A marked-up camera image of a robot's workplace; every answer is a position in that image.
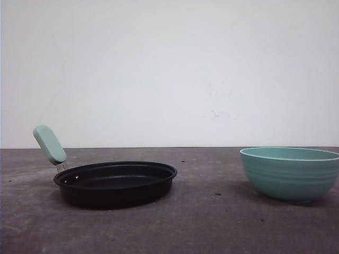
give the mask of frying pan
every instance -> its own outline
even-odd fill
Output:
[[[33,135],[48,160],[57,166],[54,183],[71,205],[85,208],[123,208],[145,204],[166,195],[177,170],[146,161],[116,161],[68,169],[66,153],[46,125]]]

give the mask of bowl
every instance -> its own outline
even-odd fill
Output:
[[[267,196],[308,203],[331,189],[339,153],[306,148],[257,147],[240,151],[249,181]]]

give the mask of white backdrop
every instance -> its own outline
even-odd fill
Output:
[[[338,146],[339,1],[3,0],[1,146]]]

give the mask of concrete floor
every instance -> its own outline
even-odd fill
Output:
[[[321,148],[339,152],[339,148]],[[170,193],[120,210],[68,205],[39,149],[1,150],[1,251],[7,253],[339,253],[339,181],[306,206],[258,193],[240,148],[66,149],[68,165],[158,161]]]

